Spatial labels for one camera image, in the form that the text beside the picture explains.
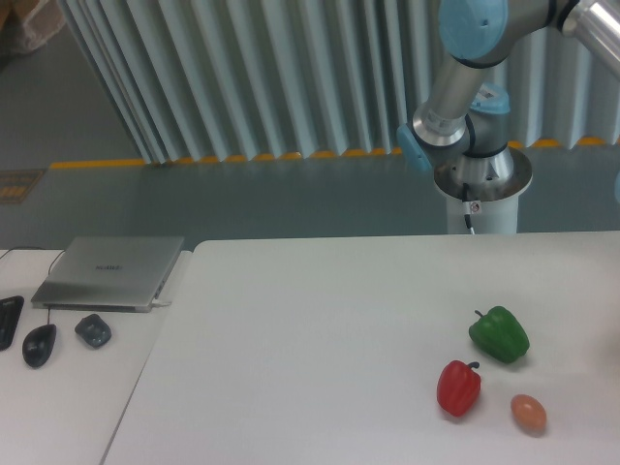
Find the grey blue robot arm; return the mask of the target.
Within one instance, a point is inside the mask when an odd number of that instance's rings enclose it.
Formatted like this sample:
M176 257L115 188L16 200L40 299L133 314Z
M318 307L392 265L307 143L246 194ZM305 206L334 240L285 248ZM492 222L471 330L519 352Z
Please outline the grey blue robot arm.
M519 195L532 166L508 147L510 98L486 82L524 37L547 28L575 38L619 73L616 1L443 1L439 33L449 56L429 98L397 130L405 159L432 171L440 190L460 202Z

